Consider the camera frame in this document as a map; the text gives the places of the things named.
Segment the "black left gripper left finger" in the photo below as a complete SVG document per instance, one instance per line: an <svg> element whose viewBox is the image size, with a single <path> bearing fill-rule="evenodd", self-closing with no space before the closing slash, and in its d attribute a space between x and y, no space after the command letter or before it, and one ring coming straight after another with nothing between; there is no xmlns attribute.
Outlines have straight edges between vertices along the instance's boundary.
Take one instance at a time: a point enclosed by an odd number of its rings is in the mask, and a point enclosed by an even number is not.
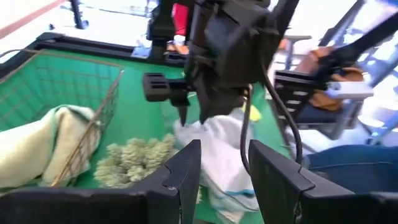
<svg viewBox="0 0 398 224"><path fill-rule="evenodd" d="M29 187L0 196L0 224L192 224L201 142L125 189Z"/></svg>

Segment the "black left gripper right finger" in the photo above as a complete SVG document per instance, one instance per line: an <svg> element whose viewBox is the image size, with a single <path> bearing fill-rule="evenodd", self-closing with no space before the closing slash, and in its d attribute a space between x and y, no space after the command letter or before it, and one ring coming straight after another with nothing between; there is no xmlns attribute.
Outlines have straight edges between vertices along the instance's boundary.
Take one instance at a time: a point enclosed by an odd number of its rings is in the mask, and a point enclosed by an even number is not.
<svg viewBox="0 0 398 224"><path fill-rule="evenodd" d="M398 192L357 194L260 141L249 163L265 224L398 224Z"/></svg>

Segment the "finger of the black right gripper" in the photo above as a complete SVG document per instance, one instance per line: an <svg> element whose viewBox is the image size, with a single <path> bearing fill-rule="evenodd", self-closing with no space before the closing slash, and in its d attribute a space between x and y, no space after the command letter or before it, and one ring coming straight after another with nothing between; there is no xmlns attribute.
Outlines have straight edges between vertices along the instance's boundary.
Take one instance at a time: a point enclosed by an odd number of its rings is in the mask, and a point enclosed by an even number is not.
<svg viewBox="0 0 398 224"><path fill-rule="evenodd" d="M145 99L149 102L170 101L177 108L180 124L185 125L188 107L188 94L193 88L184 78L166 78L163 73L145 73L142 79Z"/></svg>
<svg viewBox="0 0 398 224"><path fill-rule="evenodd" d="M198 79L195 90L200 105L199 121L203 124L209 118L228 115L233 109L242 107L246 88L221 86L217 79Z"/></svg>

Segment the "lime green microfiber towel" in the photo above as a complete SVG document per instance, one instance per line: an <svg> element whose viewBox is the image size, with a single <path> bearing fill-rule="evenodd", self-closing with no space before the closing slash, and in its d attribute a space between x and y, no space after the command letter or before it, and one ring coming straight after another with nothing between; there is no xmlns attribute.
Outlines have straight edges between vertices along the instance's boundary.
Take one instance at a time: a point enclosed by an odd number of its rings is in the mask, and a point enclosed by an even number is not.
<svg viewBox="0 0 398 224"><path fill-rule="evenodd" d="M262 118L262 114L260 111L254 106L250 106L250 112L249 112L249 119L253 122L257 122Z"/></svg>

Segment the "pale blue microfiber towel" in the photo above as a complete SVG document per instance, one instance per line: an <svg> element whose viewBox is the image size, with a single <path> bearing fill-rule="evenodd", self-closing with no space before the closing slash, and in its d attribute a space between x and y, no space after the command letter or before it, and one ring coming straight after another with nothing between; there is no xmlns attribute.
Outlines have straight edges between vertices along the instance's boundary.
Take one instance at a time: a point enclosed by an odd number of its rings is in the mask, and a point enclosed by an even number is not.
<svg viewBox="0 0 398 224"><path fill-rule="evenodd" d="M229 115L196 121L182 126L176 120L172 127L181 146L201 141L201 180L208 188L208 200L221 221L238 224L246 212L257 212L258 202L251 178L240 156L240 135L244 113L235 109Z"/></svg>

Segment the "cream green-edged microfiber towel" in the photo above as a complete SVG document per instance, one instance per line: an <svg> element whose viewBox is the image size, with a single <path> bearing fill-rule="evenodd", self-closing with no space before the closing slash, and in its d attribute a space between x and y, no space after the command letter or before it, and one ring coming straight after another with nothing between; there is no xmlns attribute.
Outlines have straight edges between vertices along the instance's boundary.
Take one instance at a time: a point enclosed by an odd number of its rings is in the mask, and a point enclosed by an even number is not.
<svg viewBox="0 0 398 224"><path fill-rule="evenodd" d="M102 127L91 108L61 105L37 121L0 132L0 192L66 186L90 169Z"/></svg>

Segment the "person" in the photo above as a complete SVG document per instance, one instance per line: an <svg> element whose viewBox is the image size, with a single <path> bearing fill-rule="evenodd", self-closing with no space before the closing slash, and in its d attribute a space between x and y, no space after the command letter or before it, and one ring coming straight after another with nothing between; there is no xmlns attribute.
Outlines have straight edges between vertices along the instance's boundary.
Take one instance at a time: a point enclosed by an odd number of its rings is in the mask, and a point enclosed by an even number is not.
<svg viewBox="0 0 398 224"><path fill-rule="evenodd" d="M398 192L398 146L331 147L304 156L302 166L357 194Z"/></svg>

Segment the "artificial green succulent plant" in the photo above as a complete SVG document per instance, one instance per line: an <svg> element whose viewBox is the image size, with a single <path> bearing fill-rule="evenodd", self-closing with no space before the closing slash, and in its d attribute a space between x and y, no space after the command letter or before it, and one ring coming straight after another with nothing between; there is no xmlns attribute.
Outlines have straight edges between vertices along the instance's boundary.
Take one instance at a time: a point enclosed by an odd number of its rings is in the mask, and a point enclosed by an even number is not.
<svg viewBox="0 0 398 224"><path fill-rule="evenodd" d="M94 179L105 188L130 187L177 152L173 134L162 139L132 138L124 145L110 144L106 147L106 157L97 162Z"/></svg>

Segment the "brown bag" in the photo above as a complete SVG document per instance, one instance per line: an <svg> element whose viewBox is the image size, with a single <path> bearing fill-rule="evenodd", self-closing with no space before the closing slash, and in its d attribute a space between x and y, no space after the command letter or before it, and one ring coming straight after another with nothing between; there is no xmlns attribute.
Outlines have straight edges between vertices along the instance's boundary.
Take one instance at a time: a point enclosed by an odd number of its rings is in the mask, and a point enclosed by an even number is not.
<svg viewBox="0 0 398 224"><path fill-rule="evenodd" d="M327 46L309 51L294 71L302 73L312 72L317 68L318 59L328 55L333 49L332 46ZM331 79L336 82L362 82L364 80L363 71L356 66L342 68L341 71L335 72L331 76ZM322 90L316 90L310 99L310 104L323 110L337 111L342 107L342 101L330 98Z"/></svg>

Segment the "black desk leg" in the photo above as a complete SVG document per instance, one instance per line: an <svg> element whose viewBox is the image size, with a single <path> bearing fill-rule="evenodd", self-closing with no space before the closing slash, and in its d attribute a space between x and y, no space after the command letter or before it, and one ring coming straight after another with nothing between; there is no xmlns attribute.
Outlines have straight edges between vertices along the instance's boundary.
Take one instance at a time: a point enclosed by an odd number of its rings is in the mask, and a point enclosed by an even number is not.
<svg viewBox="0 0 398 224"><path fill-rule="evenodd" d="M88 27L88 21L82 19L82 13L80 11L80 0L69 0L69 2L73 13L75 27L81 30L86 29Z"/></svg>

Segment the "black diagonal strut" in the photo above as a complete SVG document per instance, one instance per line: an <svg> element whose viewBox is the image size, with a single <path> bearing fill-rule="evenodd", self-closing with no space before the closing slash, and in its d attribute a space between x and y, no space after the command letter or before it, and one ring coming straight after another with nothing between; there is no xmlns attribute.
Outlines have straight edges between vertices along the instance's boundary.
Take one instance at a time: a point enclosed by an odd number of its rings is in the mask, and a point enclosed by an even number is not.
<svg viewBox="0 0 398 224"><path fill-rule="evenodd" d="M319 69L317 73L333 73L337 68L351 66L367 49L380 43L397 30L398 12L351 44L335 49L327 56L322 57L318 63Z"/></svg>

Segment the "light wooden desk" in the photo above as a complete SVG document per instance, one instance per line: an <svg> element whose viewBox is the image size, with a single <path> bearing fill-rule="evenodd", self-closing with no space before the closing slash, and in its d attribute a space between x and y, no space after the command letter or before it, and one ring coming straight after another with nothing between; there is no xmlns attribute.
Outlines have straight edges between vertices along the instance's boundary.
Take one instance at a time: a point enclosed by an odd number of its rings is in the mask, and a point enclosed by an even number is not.
<svg viewBox="0 0 398 224"><path fill-rule="evenodd" d="M0 39L67 0L0 0Z"/></svg>

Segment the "black slotted bracket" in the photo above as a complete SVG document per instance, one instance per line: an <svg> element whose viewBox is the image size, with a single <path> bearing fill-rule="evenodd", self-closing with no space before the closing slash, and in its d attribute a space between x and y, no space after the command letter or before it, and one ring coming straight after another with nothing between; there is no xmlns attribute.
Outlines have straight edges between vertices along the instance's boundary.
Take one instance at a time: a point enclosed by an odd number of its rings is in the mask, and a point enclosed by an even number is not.
<svg viewBox="0 0 398 224"><path fill-rule="evenodd" d="M317 110L309 101L316 90L326 89L326 83L308 73L278 70L274 88L294 121L299 125L310 125L319 123L320 119L315 118Z"/></svg>

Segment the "black table frame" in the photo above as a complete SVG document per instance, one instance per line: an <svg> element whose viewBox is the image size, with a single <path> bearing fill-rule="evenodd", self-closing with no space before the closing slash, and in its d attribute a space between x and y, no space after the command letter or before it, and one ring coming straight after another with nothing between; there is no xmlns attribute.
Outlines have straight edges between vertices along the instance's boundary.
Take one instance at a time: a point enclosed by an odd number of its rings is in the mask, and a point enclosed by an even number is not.
<svg viewBox="0 0 398 224"><path fill-rule="evenodd" d="M178 53L168 53L163 60L154 60L148 57L140 58L134 56L134 47L125 45L109 44L94 40L69 37L53 32L40 34L27 47L27 50L52 49L77 54L87 54L97 57L114 58L132 62L149 63L154 65L165 65L169 67L184 67L186 56Z"/></svg>

